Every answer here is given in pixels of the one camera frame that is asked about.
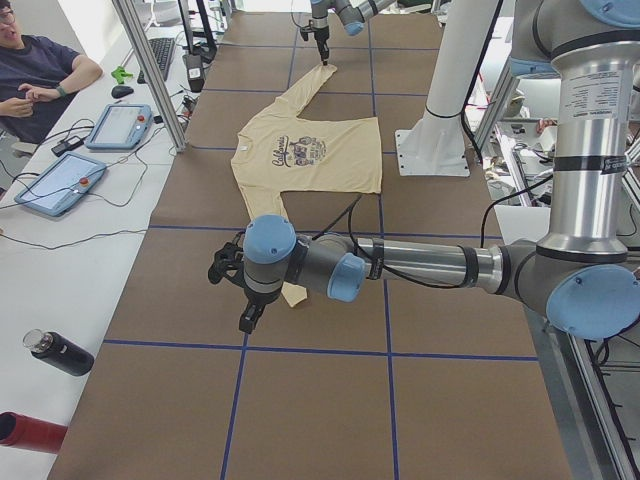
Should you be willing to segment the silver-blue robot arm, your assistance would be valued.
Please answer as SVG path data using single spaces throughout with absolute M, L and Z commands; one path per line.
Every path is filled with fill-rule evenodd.
M 311 18 L 308 23 L 299 28 L 304 41 L 312 35 L 316 41 L 320 60 L 326 66 L 330 57 L 327 44 L 330 38 L 329 11 L 332 10 L 339 18 L 349 36 L 359 34 L 368 20 L 394 4 L 393 0 L 366 0 L 353 6 L 348 0 L 313 0 L 311 4 Z
M 479 287 L 520 301 L 557 329 L 599 340 L 632 325 L 639 284 L 617 238 L 627 170 L 626 130 L 639 60 L 635 1 L 520 1 L 511 61 L 519 75 L 561 79 L 553 196 L 547 234 L 489 249 L 325 234 L 299 235 L 289 221 L 252 221 L 237 254 L 251 332 L 285 283 L 350 302 L 366 279 L 399 278 L 428 288 Z

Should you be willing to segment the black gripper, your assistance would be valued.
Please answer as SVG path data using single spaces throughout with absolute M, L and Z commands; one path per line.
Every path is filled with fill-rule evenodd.
M 311 18 L 309 20 L 309 26 L 318 45 L 321 62 L 323 66 L 328 65 L 329 61 L 329 24 L 326 18 Z
M 249 277 L 245 278 L 244 293 L 248 303 L 239 319 L 239 330 L 251 334 L 265 307 L 280 296 L 280 283 L 260 283 Z

